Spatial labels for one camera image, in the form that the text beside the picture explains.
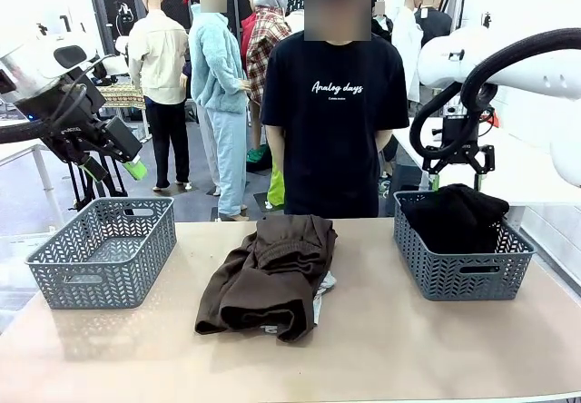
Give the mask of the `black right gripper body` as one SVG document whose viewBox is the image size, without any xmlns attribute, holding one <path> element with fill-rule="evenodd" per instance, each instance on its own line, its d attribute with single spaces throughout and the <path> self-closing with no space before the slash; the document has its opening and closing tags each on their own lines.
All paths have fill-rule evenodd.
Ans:
<svg viewBox="0 0 581 403">
<path fill-rule="evenodd" d="M 471 164 L 478 153 L 478 122 L 473 122 L 467 116 L 453 118 L 445 116 L 442 128 L 442 146 L 448 147 L 456 141 L 462 144 L 442 161 L 447 164 Z"/>
</svg>

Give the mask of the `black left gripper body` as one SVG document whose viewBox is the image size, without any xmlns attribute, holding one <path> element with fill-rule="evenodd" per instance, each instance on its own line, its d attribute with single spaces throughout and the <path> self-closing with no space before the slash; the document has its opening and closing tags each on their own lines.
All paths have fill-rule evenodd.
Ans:
<svg viewBox="0 0 581 403">
<path fill-rule="evenodd" d="M 104 98 L 80 69 L 73 69 L 42 93 L 28 96 L 15 107 L 29 121 L 39 122 L 36 137 L 58 158 L 69 159 L 67 150 L 107 150 L 101 135 L 105 121 L 98 117 Z"/>
</svg>

